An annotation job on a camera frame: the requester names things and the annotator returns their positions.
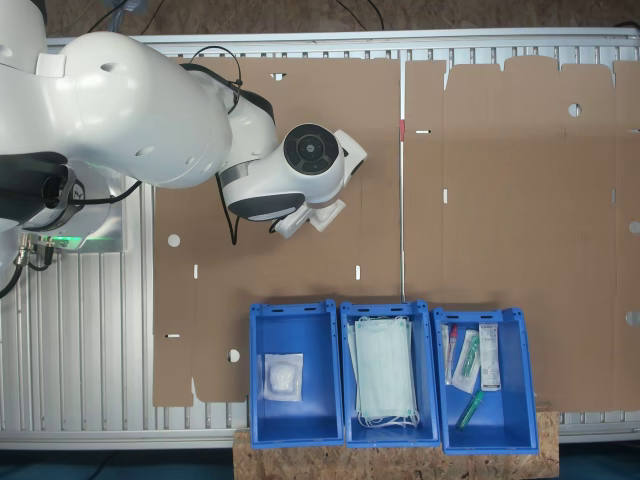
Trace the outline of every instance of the green test tube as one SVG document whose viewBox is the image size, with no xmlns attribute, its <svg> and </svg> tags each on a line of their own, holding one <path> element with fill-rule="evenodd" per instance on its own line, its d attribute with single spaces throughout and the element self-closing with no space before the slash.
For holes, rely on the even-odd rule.
<svg viewBox="0 0 640 480">
<path fill-rule="evenodd" d="M 480 337 L 478 335 L 471 339 L 471 345 L 469 345 L 469 351 L 467 352 L 467 358 L 464 359 L 464 365 L 462 365 L 462 376 L 468 377 L 471 375 L 471 367 L 476 359 L 478 353 L 478 347 L 480 346 Z"/>
<path fill-rule="evenodd" d="M 464 409 L 464 412 L 462 413 L 462 415 L 460 416 L 460 419 L 458 420 L 458 423 L 456 425 L 458 427 L 458 430 L 463 430 L 464 427 L 467 426 L 467 423 L 469 423 L 469 420 L 471 420 L 471 417 L 473 417 L 473 414 L 476 413 L 476 409 L 482 402 L 483 398 L 484 398 L 484 392 L 482 390 L 479 390 L 478 392 L 476 392 L 476 394 L 471 399 L 471 402 L 469 403 L 469 405 L 467 405 L 467 408 Z"/>
</svg>

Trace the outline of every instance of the wooden board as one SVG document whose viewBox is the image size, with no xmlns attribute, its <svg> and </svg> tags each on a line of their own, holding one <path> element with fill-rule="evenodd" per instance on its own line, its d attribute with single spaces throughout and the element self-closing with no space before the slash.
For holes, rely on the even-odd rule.
<svg viewBox="0 0 640 480">
<path fill-rule="evenodd" d="M 490 480 L 560 475 L 558 413 L 538 412 L 540 454 L 447 456 L 441 448 L 312 447 L 252 450 L 249 432 L 236 432 L 236 480 Z"/>
</svg>

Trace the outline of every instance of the osb board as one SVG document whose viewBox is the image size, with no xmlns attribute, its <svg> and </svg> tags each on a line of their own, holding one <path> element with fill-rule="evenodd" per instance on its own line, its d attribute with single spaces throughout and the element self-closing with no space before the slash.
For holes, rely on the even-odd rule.
<svg viewBox="0 0 640 480">
<path fill-rule="evenodd" d="M 398 61 L 239 60 L 243 88 L 273 104 L 280 139 L 296 125 L 317 123 L 344 130 L 369 156 L 340 195 L 347 207 L 336 220 L 323 233 L 303 225 L 288 240 L 270 235 L 268 223 L 243 220 L 233 246 L 215 179 L 190 189 L 158 189 L 156 406 L 192 405 L 192 379 L 203 402 L 246 399 L 252 303 L 400 299 Z M 237 78 L 230 59 L 197 61 L 225 78 Z M 277 81 L 272 73 L 286 76 Z M 171 234 L 180 236 L 178 248 L 168 245 Z M 227 361 L 231 349 L 240 352 L 239 362 Z"/>
<path fill-rule="evenodd" d="M 236 480 L 516 480 L 560 474 L 558 414 L 538 413 L 538 455 L 445 455 L 441 448 L 342 447 L 252 450 L 247 431 L 236 432 Z"/>
<path fill-rule="evenodd" d="M 522 308 L 535 392 L 559 411 L 640 408 L 640 116 L 616 107 L 640 106 L 637 72 L 616 90 L 606 66 L 516 57 L 455 66 L 445 89 L 444 62 L 406 65 L 407 298 Z"/>
</svg>

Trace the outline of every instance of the aluminum profile table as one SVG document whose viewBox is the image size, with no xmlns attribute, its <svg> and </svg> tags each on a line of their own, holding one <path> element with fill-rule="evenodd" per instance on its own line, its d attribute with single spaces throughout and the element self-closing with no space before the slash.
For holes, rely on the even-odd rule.
<svg viewBox="0 0 640 480">
<path fill-rule="evenodd" d="M 640 56 L 640 37 L 633 29 L 137 39 L 167 56 L 186 58 L 212 44 L 247 57 L 397 58 L 402 118 L 408 60 L 445 60 L 448 73 L 457 64 L 503 65 L 516 55 L 545 55 L 560 64 L 599 63 L 610 68 L 615 60 L 638 61 Z M 50 52 L 60 51 L 71 40 L 49 40 Z M 398 148 L 402 188 L 401 143 Z M 145 186 L 124 202 L 124 253 L 57 254 L 51 268 L 27 271 L 1 302 L 0 448 L 230 447 L 235 430 L 247 427 L 246 402 L 195 399 L 190 408 L 152 405 L 154 199 L 153 188 Z M 403 258 L 402 245 L 398 255 Z M 404 295 L 404 278 L 402 288 Z M 640 439 L 640 412 L 560 415 L 561 442 L 616 439 Z"/>
</svg>

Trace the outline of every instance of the white label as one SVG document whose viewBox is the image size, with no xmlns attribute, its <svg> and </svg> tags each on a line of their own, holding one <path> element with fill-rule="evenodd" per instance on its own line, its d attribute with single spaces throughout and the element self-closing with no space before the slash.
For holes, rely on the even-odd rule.
<svg viewBox="0 0 640 480">
<path fill-rule="evenodd" d="M 483 392 L 500 390 L 500 363 L 498 360 L 498 324 L 480 325 L 480 365 Z"/>
</svg>

